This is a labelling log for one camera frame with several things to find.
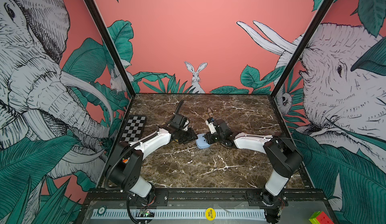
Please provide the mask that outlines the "blue alarm clock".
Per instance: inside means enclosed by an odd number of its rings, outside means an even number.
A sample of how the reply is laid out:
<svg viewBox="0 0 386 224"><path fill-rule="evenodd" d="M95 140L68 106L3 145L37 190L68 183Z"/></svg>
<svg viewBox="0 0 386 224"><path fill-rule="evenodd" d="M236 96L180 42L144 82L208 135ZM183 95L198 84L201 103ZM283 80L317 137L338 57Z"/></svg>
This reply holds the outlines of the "blue alarm clock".
<svg viewBox="0 0 386 224"><path fill-rule="evenodd" d="M211 145L207 142L205 134L198 134L196 139L196 145L199 149L209 148Z"/></svg>

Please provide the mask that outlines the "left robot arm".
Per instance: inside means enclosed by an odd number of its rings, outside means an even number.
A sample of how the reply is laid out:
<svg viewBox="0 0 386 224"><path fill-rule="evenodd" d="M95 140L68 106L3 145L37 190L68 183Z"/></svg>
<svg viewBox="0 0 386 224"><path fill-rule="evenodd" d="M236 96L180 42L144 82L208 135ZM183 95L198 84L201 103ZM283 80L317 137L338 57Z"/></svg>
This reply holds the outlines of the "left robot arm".
<svg viewBox="0 0 386 224"><path fill-rule="evenodd" d="M197 139L198 136L191 127L187 130L167 127L159 128L130 144L120 142L106 164L104 188L130 192L145 199L153 197L152 184L140 176L143 160L172 141L185 144Z"/></svg>

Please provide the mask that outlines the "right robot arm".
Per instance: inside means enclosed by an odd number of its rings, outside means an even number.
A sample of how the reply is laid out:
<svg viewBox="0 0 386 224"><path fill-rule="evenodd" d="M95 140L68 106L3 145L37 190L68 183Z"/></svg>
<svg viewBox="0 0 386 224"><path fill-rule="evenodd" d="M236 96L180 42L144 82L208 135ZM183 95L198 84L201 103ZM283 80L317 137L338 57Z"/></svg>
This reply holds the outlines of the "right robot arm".
<svg viewBox="0 0 386 224"><path fill-rule="evenodd" d="M303 161L303 155L296 145L284 135L259 136L228 129L199 134L196 140L196 145L200 149L208 148L215 143L220 143L226 148L247 149L266 154L273 171L264 186L263 193L270 197L277 197L282 193Z"/></svg>

